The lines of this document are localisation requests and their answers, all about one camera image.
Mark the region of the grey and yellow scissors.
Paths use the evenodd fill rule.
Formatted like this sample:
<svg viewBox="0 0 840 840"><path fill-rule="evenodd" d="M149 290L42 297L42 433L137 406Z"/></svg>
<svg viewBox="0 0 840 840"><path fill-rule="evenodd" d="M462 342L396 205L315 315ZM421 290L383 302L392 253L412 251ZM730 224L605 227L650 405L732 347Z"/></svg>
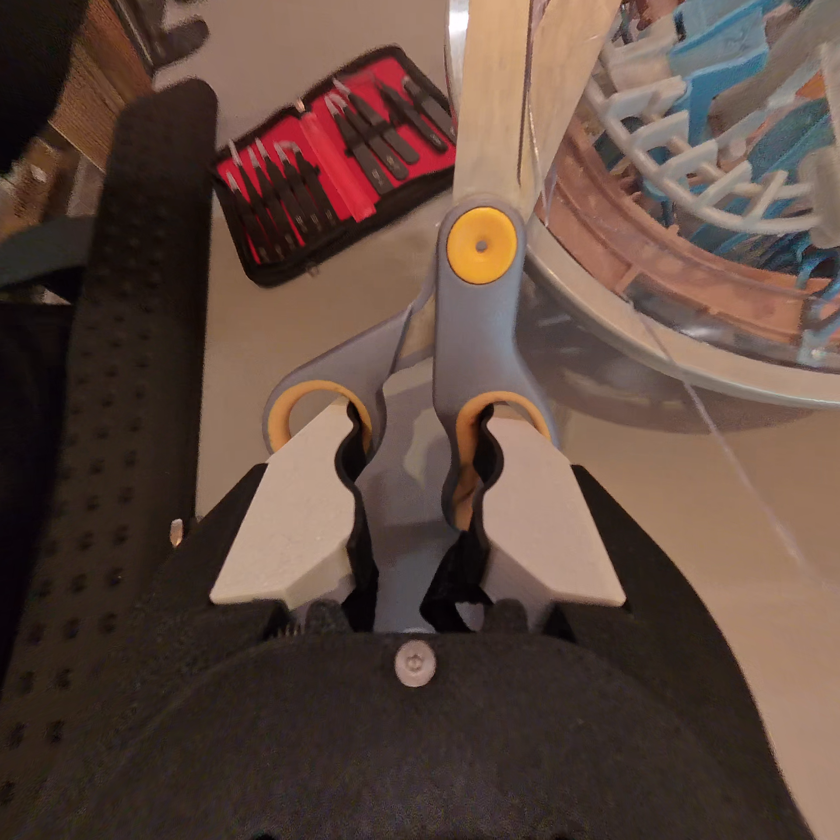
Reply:
<svg viewBox="0 0 840 840"><path fill-rule="evenodd" d="M405 311L304 364L280 381L264 414L270 452L291 441L291 409L306 394L346 397L364 442L384 437L384 384L425 353L433 403L451 448L442 490L447 521L466 530L476 506L478 418L521 406L560 446L548 400L515 341L526 225L621 2L469 2L459 95L453 99L453 206L434 263Z"/></svg>

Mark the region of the person's left forearm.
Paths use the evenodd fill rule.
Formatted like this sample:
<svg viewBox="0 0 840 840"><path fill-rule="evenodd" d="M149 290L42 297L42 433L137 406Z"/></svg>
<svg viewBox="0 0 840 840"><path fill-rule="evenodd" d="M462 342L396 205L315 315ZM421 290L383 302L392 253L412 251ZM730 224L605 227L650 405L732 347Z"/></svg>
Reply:
<svg viewBox="0 0 840 840"><path fill-rule="evenodd" d="M47 125L89 1L1 2L1 174Z"/></svg>

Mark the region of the wooden beam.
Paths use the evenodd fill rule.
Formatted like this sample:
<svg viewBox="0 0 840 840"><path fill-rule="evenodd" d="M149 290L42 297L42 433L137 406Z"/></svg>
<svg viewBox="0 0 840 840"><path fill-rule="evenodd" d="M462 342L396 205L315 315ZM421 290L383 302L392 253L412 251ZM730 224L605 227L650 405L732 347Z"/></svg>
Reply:
<svg viewBox="0 0 840 840"><path fill-rule="evenodd" d="M92 1L72 42L65 83L48 124L105 172L122 111L151 91L151 77L112 3Z"/></svg>

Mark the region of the clear maze ball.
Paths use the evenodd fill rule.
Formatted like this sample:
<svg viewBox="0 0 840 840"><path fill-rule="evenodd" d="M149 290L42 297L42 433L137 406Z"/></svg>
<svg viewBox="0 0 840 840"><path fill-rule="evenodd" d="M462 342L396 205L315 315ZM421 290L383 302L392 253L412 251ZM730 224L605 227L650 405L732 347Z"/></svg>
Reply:
<svg viewBox="0 0 840 840"><path fill-rule="evenodd" d="M448 2L455 194L640 362L838 406L838 2Z"/></svg>

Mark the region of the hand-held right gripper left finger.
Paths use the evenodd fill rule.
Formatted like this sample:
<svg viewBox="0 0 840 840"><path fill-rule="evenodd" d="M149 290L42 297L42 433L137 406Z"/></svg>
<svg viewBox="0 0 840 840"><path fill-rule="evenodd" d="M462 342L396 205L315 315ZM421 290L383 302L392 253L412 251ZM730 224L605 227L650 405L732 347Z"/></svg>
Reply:
<svg viewBox="0 0 840 840"><path fill-rule="evenodd" d="M360 416L334 401L265 462L211 601L279 601L293 611L372 592L377 569L357 486L364 467Z"/></svg>

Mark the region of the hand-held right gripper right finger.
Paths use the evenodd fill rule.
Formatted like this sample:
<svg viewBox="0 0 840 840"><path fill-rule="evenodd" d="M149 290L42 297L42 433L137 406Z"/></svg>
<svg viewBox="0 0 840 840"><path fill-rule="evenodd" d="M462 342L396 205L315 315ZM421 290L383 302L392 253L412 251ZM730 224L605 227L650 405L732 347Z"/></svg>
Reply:
<svg viewBox="0 0 840 840"><path fill-rule="evenodd" d="M479 415L476 486L423 598L438 631L471 629L459 606L519 604L541 629L561 603L625 606L625 591L570 461L530 423Z"/></svg>

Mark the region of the black chair lever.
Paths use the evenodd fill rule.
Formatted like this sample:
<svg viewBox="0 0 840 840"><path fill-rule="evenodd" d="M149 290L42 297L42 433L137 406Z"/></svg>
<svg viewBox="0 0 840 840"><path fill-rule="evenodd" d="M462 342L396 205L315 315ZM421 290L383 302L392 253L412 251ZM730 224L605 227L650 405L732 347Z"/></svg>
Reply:
<svg viewBox="0 0 840 840"><path fill-rule="evenodd" d="M151 65L154 70L168 67L196 53L206 43L210 29L204 18L193 16L167 28L164 17L167 2L143 2L148 30Z"/></svg>

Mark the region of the black dimpled foam pad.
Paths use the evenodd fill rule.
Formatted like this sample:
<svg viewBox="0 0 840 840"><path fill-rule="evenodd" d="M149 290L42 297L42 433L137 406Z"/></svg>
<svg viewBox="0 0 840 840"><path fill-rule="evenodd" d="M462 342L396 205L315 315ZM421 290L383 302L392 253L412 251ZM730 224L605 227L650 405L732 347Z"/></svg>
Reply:
<svg viewBox="0 0 840 840"><path fill-rule="evenodd" d="M135 101L114 134L2 688L2 838L76 746L171 521L194 511L216 128L215 92L189 79Z"/></svg>

